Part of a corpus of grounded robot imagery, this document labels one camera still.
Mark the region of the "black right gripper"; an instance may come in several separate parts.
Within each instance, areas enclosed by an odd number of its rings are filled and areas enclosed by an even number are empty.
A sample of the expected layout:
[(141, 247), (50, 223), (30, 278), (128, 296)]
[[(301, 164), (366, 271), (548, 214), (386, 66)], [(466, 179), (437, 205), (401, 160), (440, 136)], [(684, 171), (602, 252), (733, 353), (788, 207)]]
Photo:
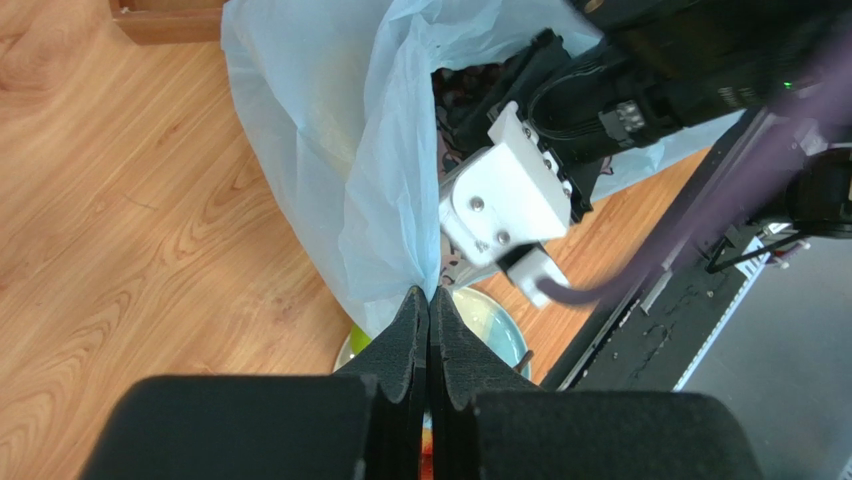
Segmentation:
[(606, 40), (572, 56), (547, 29), (507, 60), (516, 55), (526, 60), (518, 116), (555, 158), (559, 179), (570, 184), (574, 222), (591, 211), (606, 158), (684, 127), (662, 96), (661, 77)]

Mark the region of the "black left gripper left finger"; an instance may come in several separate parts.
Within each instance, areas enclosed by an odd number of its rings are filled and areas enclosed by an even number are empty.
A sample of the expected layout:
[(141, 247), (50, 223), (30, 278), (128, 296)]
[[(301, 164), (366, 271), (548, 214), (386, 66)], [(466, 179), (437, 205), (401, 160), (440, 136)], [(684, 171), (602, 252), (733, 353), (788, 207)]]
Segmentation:
[(428, 302), (330, 375), (163, 375), (118, 401), (85, 479), (416, 479)]

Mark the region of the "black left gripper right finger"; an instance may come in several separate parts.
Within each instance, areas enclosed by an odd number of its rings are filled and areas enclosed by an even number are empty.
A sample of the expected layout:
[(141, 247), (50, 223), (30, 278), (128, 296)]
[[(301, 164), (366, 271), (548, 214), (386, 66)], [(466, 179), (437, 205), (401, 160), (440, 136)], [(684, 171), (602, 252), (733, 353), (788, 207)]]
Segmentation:
[(541, 389), (464, 324), (429, 307), (438, 479), (758, 479), (743, 428), (702, 394)]

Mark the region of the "cream blue ceramic plate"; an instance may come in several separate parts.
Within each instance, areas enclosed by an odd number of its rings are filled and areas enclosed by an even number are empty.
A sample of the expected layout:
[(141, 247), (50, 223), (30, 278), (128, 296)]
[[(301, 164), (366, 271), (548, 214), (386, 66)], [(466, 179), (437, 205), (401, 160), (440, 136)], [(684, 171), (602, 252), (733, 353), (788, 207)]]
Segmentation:
[[(450, 293), (461, 320), (476, 339), (517, 373), (530, 380), (530, 349), (511, 315), (492, 297), (471, 287)], [(373, 374), (388, 387), (405, 386), (417, 362), (418, 332), (422, 314), (429, 313), (423, 292), (405, 293), (365, 306), (365, 316), (355, 324), (370, 338), (370, 344), (352, 356), (349, 337), (344, 341), (333, 371), (341, 375)]]

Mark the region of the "dark fake grape bunch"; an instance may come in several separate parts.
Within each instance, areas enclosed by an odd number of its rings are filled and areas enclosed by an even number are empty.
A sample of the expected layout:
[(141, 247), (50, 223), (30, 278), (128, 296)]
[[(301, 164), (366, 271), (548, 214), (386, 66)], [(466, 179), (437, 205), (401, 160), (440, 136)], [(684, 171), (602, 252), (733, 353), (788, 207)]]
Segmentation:
[(508, 103), (516, 103), (523, 114), (519, 78), (525, 67), (526, 60), (516, 55), (502, 63), (442, 68), (432, 74), (440, 180), (493, 145), (488, 131)]

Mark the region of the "light blue plastic bag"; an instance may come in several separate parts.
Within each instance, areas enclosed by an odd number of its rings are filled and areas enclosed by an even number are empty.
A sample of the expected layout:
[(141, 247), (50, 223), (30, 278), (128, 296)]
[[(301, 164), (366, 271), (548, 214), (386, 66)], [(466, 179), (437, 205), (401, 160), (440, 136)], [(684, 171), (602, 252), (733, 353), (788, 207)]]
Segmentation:
[(352, 320), (376, 336), (442, 274), (432, 74), (508, 59), (544, 29), (599, 34), (561, 1), (229, 1), (233, 102), (274, 198)]

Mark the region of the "green fake apple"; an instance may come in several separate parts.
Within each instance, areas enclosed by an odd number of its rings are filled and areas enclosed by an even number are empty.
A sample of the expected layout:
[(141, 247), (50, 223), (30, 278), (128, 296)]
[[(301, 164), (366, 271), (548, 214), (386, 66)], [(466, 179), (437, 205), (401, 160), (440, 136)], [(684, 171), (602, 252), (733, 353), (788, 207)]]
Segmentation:
[(371, 342), (371, 338), (357, 325), (353, 325), (349, 335), (352, 356), (360, 354)]

